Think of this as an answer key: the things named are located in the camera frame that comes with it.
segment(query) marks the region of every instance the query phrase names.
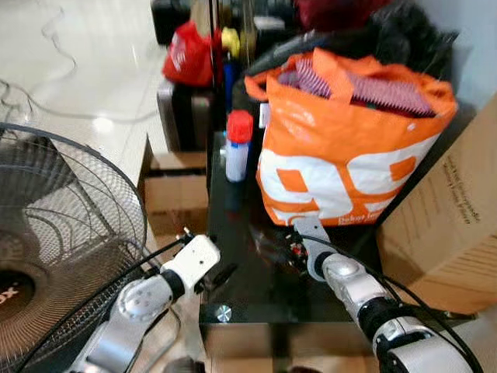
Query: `fan guard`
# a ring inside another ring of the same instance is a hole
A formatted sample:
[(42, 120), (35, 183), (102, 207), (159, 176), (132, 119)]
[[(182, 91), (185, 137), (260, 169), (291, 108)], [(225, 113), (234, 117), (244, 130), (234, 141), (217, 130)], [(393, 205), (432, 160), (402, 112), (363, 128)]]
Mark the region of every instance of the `fan guard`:
[[(132, 182), (98, 152), (0, 124), (0, 372), (14, 371), (57, 321), (141, 259), (146, 227)], [(64, 369), (128, 281), (80, 309), (27, 370)]]

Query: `white printed number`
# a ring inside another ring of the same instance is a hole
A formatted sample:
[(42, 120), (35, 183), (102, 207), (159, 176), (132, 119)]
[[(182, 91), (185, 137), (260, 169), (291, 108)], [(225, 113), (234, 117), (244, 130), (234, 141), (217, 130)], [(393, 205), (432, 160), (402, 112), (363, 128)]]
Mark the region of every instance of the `white printed number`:
[[(438, 138), (433, 136), (417, 144), (392, 152), (359, 155), (347, 165), (354, 187), (371, 196), (389, 193), (399, 188), (409, 175), (393, 180), (390, 166), (415, 157), (415, 166), (423, 159)], [(297, 170), (307, 192), (294, 192), (285, 188), (277, 170)], [(353, 202), (335, 165), (323, 159), (307, 156), (283, 156), (263, 149), (260, 156), (260, 178), (264, 191), (276, 201), (288, 204), (316, 203), (319, 211), (286, 212), (272, 207), (279, 220), (287, 225), (297, 216), (317, 215), (320, 219), (339, 218), (353, 209)], [(366, 204), (369, 212), (381, 211), (392, 198)]]
[[(335, 165), (313, 157), (285, 157), (263, 149), (260, 158), (260, 177), (264, 191), (274, 200), (291, 204), (307, 204), (313, 200), (319, 211), (288, 213), (273, 209), (287, 224), (295, 216), (318, 215), (320, 219), (337, 218), (351, 212), (353, 205)], [(298, 170), (308, 189), (291, 192), (281, 183), (277, 170)]]

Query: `white tile floor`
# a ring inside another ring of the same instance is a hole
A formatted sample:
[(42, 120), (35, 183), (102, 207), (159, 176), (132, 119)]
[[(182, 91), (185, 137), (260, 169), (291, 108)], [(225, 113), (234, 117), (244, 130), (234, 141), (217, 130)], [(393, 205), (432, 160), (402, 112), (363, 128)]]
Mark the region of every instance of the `white tile floor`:
[[(74, 57), (76, 69), (52, 38)], [(1, 105), (0, 120), (87, 144), (134, 181), (147, 134), (154, 152), (167, 151), (155, 101), (166, 49), (155, 41), (149, 0), (2, 0), (0, 51), (0, 78), (45, 107), (126, 123), (59, 117), (36, 107), (31, 113), (17, 89), (4, 98), (22, 109)]]

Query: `red bottle cap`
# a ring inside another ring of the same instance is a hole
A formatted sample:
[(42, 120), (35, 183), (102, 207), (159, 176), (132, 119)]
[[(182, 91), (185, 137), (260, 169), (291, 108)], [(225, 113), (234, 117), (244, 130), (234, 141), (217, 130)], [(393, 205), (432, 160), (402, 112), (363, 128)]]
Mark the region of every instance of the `red bottle cap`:
[(228, 115), (228, 140), (237, 144), (250, 142), (254, 118), (246, 110), (233, 110)]

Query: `fan logo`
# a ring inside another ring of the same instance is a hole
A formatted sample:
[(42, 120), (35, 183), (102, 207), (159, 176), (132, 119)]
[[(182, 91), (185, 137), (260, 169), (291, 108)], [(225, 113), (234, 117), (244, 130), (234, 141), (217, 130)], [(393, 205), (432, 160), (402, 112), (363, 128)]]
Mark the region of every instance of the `fan logo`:
[(18, 293), (19, 292), (16, 289), (14, 289), (13, 286), (11, 286), (9, 289), (7, 289), (6, 291), (0, 294), (0, 305), (2, 305), (7, 299), (12, 298), (14, 295)]

